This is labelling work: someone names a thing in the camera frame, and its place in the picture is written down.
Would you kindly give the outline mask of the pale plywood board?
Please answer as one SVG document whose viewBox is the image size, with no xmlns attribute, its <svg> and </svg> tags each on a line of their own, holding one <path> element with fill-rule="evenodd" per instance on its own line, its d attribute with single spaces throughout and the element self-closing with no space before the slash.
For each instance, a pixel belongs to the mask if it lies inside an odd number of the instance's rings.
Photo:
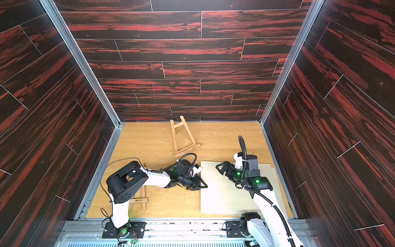
<svg viewBox="0 0 395 247">
<path fill-rule="evenodd" d="M 269 168 L 269 175 L 267 177 L 268 177 L 268 180 L 269 180 L 270 184 L 273 187 L 273 191 L 275 193 L 275 197 L 276 197 L 276 200 L 278 202 L 278 205 L 280 206 L 280 209 L 282 210 L 284 215 L 287 217 L 288 214 L 287 214 L 287 210 L 286 210 L 286 204 L 285 204 L 285 202 L 283 200 L 283 196 L 282 196 L 282 192 L 281 192 L 281 189 L 280 189 L 280 184 L 279 184 L 279 181 L 278 181 L 278 176 L 277 176 L 277 173 L 276 173 L 276 169 L 270 166 L 270 168 Z"/>
<path fill-rule="evenodd" d="M 219 162 L 201 162 L 201 179 L 208 186 L 201 189 L 201 212 L 227 216 L 257 212 L 263 216 L 248 191 L 237 189 L 228 177 L 216 170 L 218 164 Z"/>
</svg>

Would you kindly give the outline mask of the wooden easel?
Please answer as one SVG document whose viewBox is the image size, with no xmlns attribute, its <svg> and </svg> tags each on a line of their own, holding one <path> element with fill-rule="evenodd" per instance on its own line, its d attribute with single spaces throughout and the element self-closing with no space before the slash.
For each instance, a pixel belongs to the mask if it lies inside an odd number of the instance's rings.
<svg viewBox="0 0 395 247">
<path fill-rule="evenodd" d="M 184 116 L 180 116 L 180 122 L 170 120 L 170 126 L 173 140 L 174 157 L 181 157 L 182 155 L 200 147 L 200 144 L 196 142 L 192 136 Z"/>
<path fill-rule="evenodd" d="M 129 210 L 132 210 L 134 206 L 140 205 L 142 210 L 147 209 L 148 198 L 146 197 L 146 187 L 143 186 L 136 195 L 132 197 L 129 203 Z"/>
</svg>

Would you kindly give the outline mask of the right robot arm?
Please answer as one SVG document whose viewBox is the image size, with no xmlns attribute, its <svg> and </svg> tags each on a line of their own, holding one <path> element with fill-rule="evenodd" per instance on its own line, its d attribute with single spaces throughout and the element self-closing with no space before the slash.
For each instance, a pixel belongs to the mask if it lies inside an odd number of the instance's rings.
<svg viewBox="0 0 395 247">
<path fill-rule="evenodd" d="M 270 181 L 260 174 L 257 156 L 247 154 L 242 136 L 238 137 L 238 141 L 241 152 L 234 155 L 236 163 L 223 162 L 216 169 L 221 175 L 228 177 L 237 189 L 248 191 L 261 211 L 262 216 L 256 212 L 242 214 L 242 235 L 254 238 L 260 247 L 302 247 L 302 241 L 279 207 Z"/>
</svg>

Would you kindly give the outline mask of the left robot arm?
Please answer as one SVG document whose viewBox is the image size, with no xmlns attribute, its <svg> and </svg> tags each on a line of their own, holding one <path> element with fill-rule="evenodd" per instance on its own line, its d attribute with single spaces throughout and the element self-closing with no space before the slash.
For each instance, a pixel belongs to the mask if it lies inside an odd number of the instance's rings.
<svg viewBox="0 0 395 247">
<path fill-rule="evenodd" d="M 208 187 L 199 176 L 202 168 L 196 164 L 197 155 L 194 153 L 183 155 L 174 164 L 161 170 L 148 169 L 137 158 L 132 160 L 106 180 L 107 195 L 112 204 L 110 219 L 117 230 L 128 226 L 129 201 L 144 186 L 172 188 L 179 185 L 187 190 Z"/>
</svg>

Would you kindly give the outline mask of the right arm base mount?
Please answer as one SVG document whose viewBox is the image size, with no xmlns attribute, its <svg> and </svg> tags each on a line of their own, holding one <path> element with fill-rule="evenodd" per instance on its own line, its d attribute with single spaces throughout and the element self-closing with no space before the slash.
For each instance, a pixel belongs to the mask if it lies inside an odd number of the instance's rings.
<svg viewBox="0 0 395 247">
<path fill-rule="evenodd" d="M 226 231 L 227 238 L 247 238 L 247 236 L 242 233 L 239 221 L 226 221 L 224 222 L 223 229 Z"/>
</svg>

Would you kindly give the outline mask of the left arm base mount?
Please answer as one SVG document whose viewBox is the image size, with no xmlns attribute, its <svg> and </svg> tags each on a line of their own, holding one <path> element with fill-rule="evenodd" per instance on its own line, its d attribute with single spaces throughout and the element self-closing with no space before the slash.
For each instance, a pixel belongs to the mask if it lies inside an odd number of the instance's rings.
<svg viewBox="0 0 395 247">
<path fill-rule="evenodd" d="M 145 222 L 128 222 L 120 228 L 116 228 L 113 222 L 107 222 L 104 232 L 102 234 L 103 239 L 139 239 L 143 238 L 145 232 Z"/>
</svg>

